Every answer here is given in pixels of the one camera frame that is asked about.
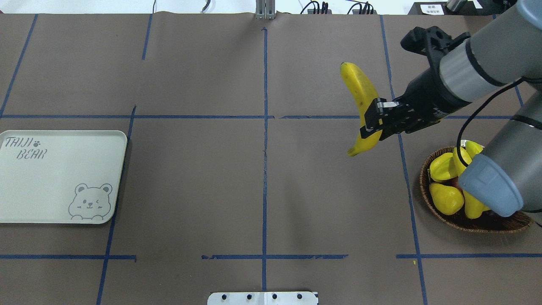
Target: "black cable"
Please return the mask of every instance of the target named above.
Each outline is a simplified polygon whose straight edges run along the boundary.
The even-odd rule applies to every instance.
[[[205,10],[209,7],[209,4],[211,4],[211,0],[207,0],[207,3],[205,3],[205,6],[202,9],[202,12],[205,12]]]
[[[355,3],[353,6],[350,7],[350,9],[348,10],[348,12],[346,13],[347,15],[350,14],[350,12],[352,11],[352,9],[356,6],[356,5],[359,5],[359,11],[362,11],[362,4],[357,2]]]
[[[365,5],[363,6],[363,15],[372,15],[374,11],[375,8],[372,6],[372,4],[365,2]]]
[[[305,11],[306,8],[308,8],[309,5],[314,5],[314,11],[313,11],[313,14],[316,14],[316,5],[318,5],[318,11],[320,11],[320,3],[318,3],[318,1],[310,1],[309,3],[307,3],[307,5],[301,10],[301,13],[299,14],[303,14],[303,12]]]
[[[470,115],[470,117],[465,121],[465,123],[463,124],[463,126],[461,127],[460,131],[459,131],[459,134],[457,135],[457,142],[455,143],[455,149],[457,149],[457,156],[459,158],[459,161],[461,161],[461,163],[463,163],[464,166],[469,166],[467,164],[467,162],[465,162],[465,160],[463,159],[463,156],[461,156],[461,150],[460,150],[460,146],[461,146],[461,137],[463,136],[463,132],[465,131],[465,128],[467,128],[467,125],[478,115],[478,113],[480,113],[480,111],[482,111],[482,109],[484,109],[488,104],[489,102],[491,102],[494,98],[496,98],[498,95],[500,95],[502,92],[505,92],[507,90],[510,90],[512,89],[513,87],[516,87],[517,85],[521,84],[522,82],[524,81],[523,78],[520,78],[518,79],[517,81],[511,83],[510,85],[502,88],[501,90],[493,93],[492,96],[490,96],[485,102],[483,102],[483,104],[478,107],[478,109],[476,109],[476,111],[474,111],[474,113],[472,115]]]

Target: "banana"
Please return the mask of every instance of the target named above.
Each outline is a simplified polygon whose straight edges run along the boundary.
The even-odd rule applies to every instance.
[[[359,120],[361,121],[361,127],[363,127],[365,125],[365,112],[369,108],[369,105],[371,105],[371,102],[378,97],[378,93],[367,75],[351,62],[343,62],[340,65],[340,75],[343,77],[346,87],[348,87],[356,101],[359,110]],[[375,147],[381,134],[382,130],[373,133],[367,139],[362,139],[361,134],[358,132],[356,143],[348,150],[348,155],[353,157]]]

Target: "robotic arm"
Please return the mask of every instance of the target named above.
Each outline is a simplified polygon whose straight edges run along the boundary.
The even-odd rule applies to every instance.
[[[430,67],[392,101],[373,100],[362,138],[380,140],[437,124],[458,109],[519,78],[537,93],[460,177],[461,186],[501,216],[542,212],[542,1],[519,0],[470,37],[438,27],[415,28],[401,46],[427,56]]]

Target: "woven basket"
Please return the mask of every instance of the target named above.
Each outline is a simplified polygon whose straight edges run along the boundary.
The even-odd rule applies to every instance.
[[[453,215],[444,215],[435,208],[433,199],[429,193],[429,165],[431,162],[444,153],[451,153],[454,147],[445,147],[432,153],[423,162],[420,171],[420,190],[423,200],[431,212],[445,224],[461,231],[475,233],[517,233],[529,227],[533,220],[522,212],[515,212],[510,217],[501,217],[493,211],[483,212],[482,216],[476,219],[469,219],[465,216],[464,207]]]

